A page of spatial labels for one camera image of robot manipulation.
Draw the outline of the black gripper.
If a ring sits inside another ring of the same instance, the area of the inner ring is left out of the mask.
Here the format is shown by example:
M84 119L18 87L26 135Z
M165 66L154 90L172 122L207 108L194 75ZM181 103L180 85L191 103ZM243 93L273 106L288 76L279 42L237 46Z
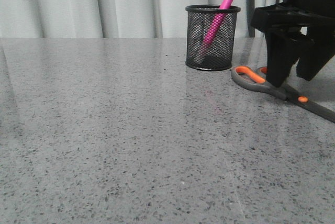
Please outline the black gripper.
M298 61L297 76L311 81L334 56L334 0L283 0L254 10L251 26L265 32L266 80L281 87ZM308 27L299 31L280 27Z

